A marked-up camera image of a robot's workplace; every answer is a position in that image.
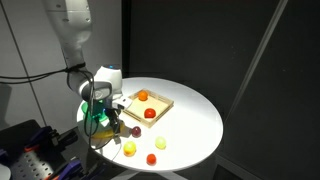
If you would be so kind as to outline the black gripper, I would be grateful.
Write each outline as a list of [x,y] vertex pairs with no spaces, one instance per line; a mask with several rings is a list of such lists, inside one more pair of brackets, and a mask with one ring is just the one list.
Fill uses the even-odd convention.
[[106,109],[105,115],[108,117],[110,126],[115,130],[114,137],[119,137],[121,130],[119,126],[118,111],[116,109]]

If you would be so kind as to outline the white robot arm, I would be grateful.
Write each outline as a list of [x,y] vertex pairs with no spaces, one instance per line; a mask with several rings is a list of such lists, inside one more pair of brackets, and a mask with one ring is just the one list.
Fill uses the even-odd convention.
[[87,70],[83,45],[92,33],[88,0],[42,0],[48,19],[61,45],[67,67],[67,84],[90,104],[89,115],[98,121],[103,112],[115,135],[120,133],[119,114],[132,101],[122,93],[122,72],[117,65],[102,65],[95,74]]

